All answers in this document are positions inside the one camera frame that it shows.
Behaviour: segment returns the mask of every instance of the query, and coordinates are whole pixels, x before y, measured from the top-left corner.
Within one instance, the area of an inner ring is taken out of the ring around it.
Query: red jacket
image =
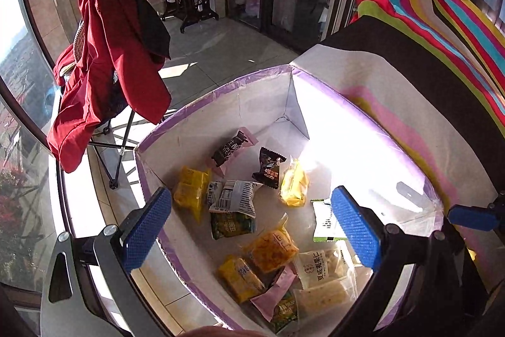
[[[150,53],[141,40],[136,0],[78,0],[83,19],[82,57],[66,84],[47,142],[67,173],[81,163],[92,134],[109,115],[114,76],[128,105],[158,123],[170,105],[170,94],[158,70],[165,58]],[[74,61],[70,45],[56,61],[56,82],[64,85],[60,70]]]

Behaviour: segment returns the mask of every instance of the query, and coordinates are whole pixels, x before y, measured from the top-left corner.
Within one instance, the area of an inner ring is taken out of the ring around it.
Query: packaged food
[[[224,177],[226,173],[225,163],[236,157],[242,149],[254,146],[257,142],[258,140],[247,128],[238,129],[237,134],[211,156],[212,170],[219,176]]]
[[[213,239],[218,240],[254,233],[256,223],[244,213],[211,213],[211,228]]]
[[[279,188],[279,166],[286,158],[280,154],[262,147],[259,150],[259,172],[253,173],[252,178],[259,183],[266,184],[273,189]]]
[[[314,213],[316,215],[316,229],[314,230],[314,241],[334,241],[346,239],[344,231],[340,227],[337,218],[333,214],[330,200],[312,200]]]
[[[274,315],[270,321],[272,331],[277,334],[291,321],[297,320],[297,312],[294,295],[288,290],[279,304],[275,306]]]
[[[257,182],[244,182],[242,180],[228,180],[221,191],[219,199],[209,207],[212,213],[240,212],[256,217],[253,197],[261,186]]]
[[[231,287],[239,304],[259,296],[264,291],[264,284],[239,257],[229,256],[219,267],[218,273]]]
[[[245,247],[252,262],[264,273],[270,273],[289,263],[298,253],[293,240],[284,227],[287,215],[284,214],[275,230],[271,230]]]
[[[223,182],[210,182],[207,188],[207,206],[212,206],[221,196]]]
[[[296,279],[296,274],[293,273],[293,270],[288,265],[274,279],[272,285],[265,293],[251,299],[251,303],[254,304],[267,321],[270,322],[274,317],[275,308],[291,287],[294,279]]]
[[[350,301],[348,289],[339,279],[306,290],[295,290],[294,297],[301,317],[313,316]]]
[[[347,267],[338,248],[299,253],[294,264],[304,289],[347,275]]]
[[[201,172],[184,166],[179,173],[179,183],[173,193],[175,202],[181,207],[190,209],[198,223],[209,184],[209,175],[210,171]]]
[[[301,207],[305,204],[309,177],[302,169],[298,159],[291,159],[289,169],[282,179],[280,198],[283,203],[291,207]]]

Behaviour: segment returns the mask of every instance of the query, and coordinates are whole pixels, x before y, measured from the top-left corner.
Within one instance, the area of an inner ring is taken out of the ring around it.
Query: sky
[[[0,62],[14,46],[13,40],[19,40],[20,32],[27,30],[18,0],[0,0]]]

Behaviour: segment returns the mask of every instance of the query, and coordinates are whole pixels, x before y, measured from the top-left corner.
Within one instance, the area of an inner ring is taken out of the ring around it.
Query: tile floor
[[[255,30],[227,18],[201,22],[186,28],[184,34],[179,31],[180,23],[177,18],[168,18],[165,22],[172,37],[172,60],[166,62],[160,74],[172,95],[168,116],[235,78],[289,63],[298,56]],[[120,144],[129,115],[130,108],[127,108],[113,119],[112,135],[101,138]],[[138,144],[154,127],[135,115],[129,143]],[[117,151],[99,150],[103,152],[104,161],[112,172],[117,163]],[[102,166],[98,166],[96,158],[93,163],[93,181],[104,220],[121,222],[130,210],[143,205],[133,153],[126,152],[123,157],[119,188],[116,190],[109,189],[108,178]],[[175,319],[177,331],[216,323],[214,316],[179,282],[158,248],[152,249],[141,272],[157,299]]]

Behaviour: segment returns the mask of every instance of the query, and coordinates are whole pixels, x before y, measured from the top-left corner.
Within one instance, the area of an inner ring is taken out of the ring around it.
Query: yellow snack package
[[[289,263],[299,250],[284,227],[284,214],[275,230],[271,230],[246,246],[245,252],[252,262],[264,273],[270,273]]]
[[[239,257],[229,256],[219,267],[218,273],[231,287],[239,304],[259,296],[264,291],[264,284]]]
[[[179,183],[173,194],[175,202],[181,207],[190,209],[198,223],[209,181],[210,171],[201,172],[184,166],[179,173]]]
[[[291,207],[302,207],[307,198],[307,188],[309,187],[309,177],[301,167],[298,159],[291,159],[289,169],[282,179],[279,193],[283,203]]]

